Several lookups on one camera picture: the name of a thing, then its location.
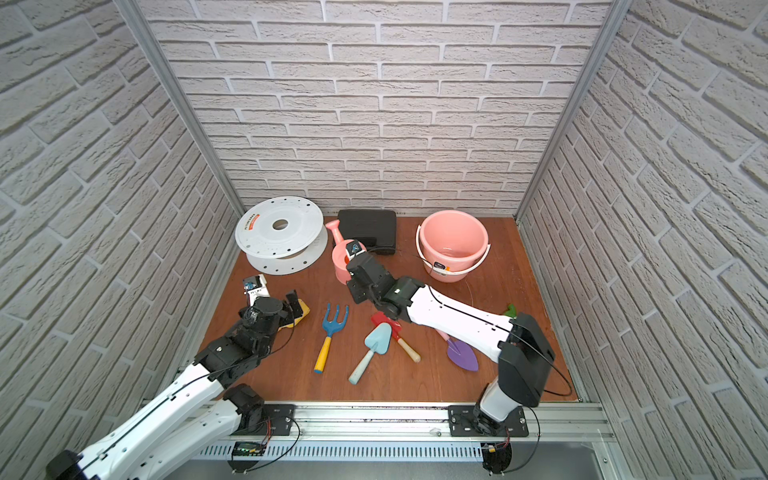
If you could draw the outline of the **pink plastic bucket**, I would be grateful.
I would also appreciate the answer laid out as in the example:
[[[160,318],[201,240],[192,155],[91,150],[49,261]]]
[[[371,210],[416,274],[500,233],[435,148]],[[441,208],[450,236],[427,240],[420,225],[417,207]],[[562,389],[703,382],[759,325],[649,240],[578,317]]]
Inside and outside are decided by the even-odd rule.
[[[485,226],[474,216],[443,210],[428,216],[415,236],[426,272],[443,283],[456,283],[487,258],[491,244]]]

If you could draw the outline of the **pink watering can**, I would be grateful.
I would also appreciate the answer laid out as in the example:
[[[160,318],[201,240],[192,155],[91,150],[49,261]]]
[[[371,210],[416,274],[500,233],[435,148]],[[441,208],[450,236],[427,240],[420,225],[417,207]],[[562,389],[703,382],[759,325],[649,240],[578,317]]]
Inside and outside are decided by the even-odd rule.
[[[330,231],[335,241],[335,246],[332,250],[332,262],[335,268],[335,276],[341,284],[345,285],[351,279],[351,275],[347,270],[347,265],[352,259],[348,259],[344,251],[344,245],[350,239],[345,240],[343,238],[340,230],[340,221],[338,219],[326,223],[325,227]]]

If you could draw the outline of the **light blue trowel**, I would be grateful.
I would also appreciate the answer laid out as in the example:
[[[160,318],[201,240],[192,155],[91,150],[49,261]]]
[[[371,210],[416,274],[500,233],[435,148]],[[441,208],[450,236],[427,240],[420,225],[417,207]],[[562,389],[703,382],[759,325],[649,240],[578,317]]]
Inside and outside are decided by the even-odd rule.
[[[350,374],[348,381],[351,384],[356,385],[359,382],[375,354],[384,355],[387,353],[391,334],[391,326],[388,323],[382,323],[367,335],[364,344],[368,351]]]

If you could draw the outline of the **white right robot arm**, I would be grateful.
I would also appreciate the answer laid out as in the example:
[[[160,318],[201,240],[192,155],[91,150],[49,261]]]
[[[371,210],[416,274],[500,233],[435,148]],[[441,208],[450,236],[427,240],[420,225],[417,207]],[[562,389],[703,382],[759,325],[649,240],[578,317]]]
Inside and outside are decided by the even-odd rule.
[[[555,354],[532,316],[485,312],[412,277],[396,279],[368,253],[355,256],[347,271],[347,286],[357,304],[369,301],[390,319],[440,330],[497,364],[497,377],[476,404],[481,418],[501,423],[519,406],[539,405]]]

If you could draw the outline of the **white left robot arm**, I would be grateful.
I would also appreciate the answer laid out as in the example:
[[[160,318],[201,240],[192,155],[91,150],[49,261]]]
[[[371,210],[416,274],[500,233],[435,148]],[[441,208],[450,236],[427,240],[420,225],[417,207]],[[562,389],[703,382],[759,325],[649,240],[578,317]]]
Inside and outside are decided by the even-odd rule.
[[[285,299],[255,297],[223,336],[210,342],[183,372],[122,425],[81,452],[64,450],[45,468],[48,479],[163,479],[219,439],[291,431],[292,406],[268,407],[240,378],[273,352],[280,330],[309,312],[295,292]]]

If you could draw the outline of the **red shovel wooden handle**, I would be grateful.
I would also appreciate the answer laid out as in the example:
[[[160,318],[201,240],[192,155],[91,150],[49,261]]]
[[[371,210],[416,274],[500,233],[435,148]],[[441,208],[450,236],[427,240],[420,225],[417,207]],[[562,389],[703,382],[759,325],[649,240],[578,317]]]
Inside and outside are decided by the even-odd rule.
[[[405,353],[411,358],[411,360],[415,363],[419,363],[422,360],[422,357],[418,352],[416,352],[401,336],[401,330],[402,326],[400,323],[396,320],[388,318],[384,313],[377,312],[371,317],[371,321],[376,325],[380,324],[388,324],[391,327],[392,333],[391,337],[392,339],[405,351]]]

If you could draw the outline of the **blue rake yellow handle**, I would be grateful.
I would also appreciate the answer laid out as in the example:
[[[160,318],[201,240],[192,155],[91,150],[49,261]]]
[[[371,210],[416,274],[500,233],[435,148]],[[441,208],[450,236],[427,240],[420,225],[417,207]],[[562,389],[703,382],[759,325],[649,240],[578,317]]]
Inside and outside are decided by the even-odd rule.
[[[332,309],[330,304],[327,305],[326,312],[321,323],[321,326],[325,332],[325,339],[313,368],[315,373],[322,374],[324,372],[330,351],[332,337],[346,326],[348,317],[348,306],[341,307],[340,305],[337,305],[335,309]]]

